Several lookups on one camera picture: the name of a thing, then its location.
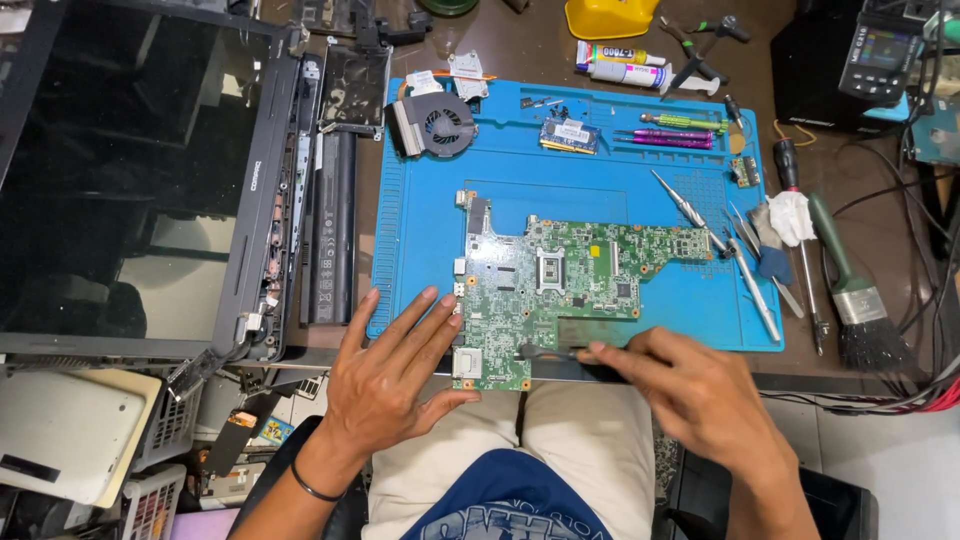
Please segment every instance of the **glue tube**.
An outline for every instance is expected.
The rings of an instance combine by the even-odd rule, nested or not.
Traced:
[[[577,69],[586,71],[591,79],[613,81],[626,85],[647,86],[659,88],[660,93],[666,92],[673,81],[673,66],[651,67],[649,65],[633,65],[615,61],[597,61],[594,63],[578,63]],[[707,95],[713,95],[720,88],[720,79],[706,81],[699,77],[688,77],[680,88],[685,90],[706,90]]]
[[[594,63],[596,61],[617,61],[635,65],[664,65],[666,58],[648,55],[642,49],[621,49],[607,47],[587,41],[577,41],[577,63]]]

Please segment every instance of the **small circuit board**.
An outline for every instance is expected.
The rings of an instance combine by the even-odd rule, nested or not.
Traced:
[[[596,154],[600,145],[600,130],[570,118],[543,118],[540,127],[540,144],[547,148]]]
[[[760,173],[756,171],[756,160],[750,156],[733,158],[730,161],[730,172],[737,187],[755,187],[760,185]]]
[[[465,256],[453,265],[457,312],[453,387],[527,390],[525,344],[556,349],[561,317],[637,319],[640,285],[670,260],[713,257],[708,233],[527,217],[523,236],[496,234],[491,202],[457,191],[467,214]]]

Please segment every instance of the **hand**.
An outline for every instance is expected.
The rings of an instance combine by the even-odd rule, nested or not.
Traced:
[[[626,351],[590,343],[596,360],[636,386],[668,435],[750,481],[797,474],[798,460],[767,414],[743,356],[653,328]]]
[[[458,405],[480,401],[480,392],[447,388],[419,403],[420,391],[460,331],[463,318],[451,315],[454,296],[443,296],[418,323],[437,298],[437,287],[423,289],[364,350],[360,345],[379,297],[372,289],[350,321],[330,371],[327,413],[320,425],[324,436],[364,460],[426,434]]]

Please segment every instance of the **white tissue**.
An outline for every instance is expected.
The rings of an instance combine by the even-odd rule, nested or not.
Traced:
[[[791,248],[800,245],[801,240],[815,240],[813,222],[806,208],[806,197],[797,191],[782,191],[771,199],[770,226],[777,231],[783,243]]]

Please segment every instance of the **cooling fan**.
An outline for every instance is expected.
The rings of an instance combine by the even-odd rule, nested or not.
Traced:
[[[452,158],[473,141],[473,115],[456,94],[430,92],[405,97],[388,105],[386,112],[394,147],[405,158],[423,152]]]

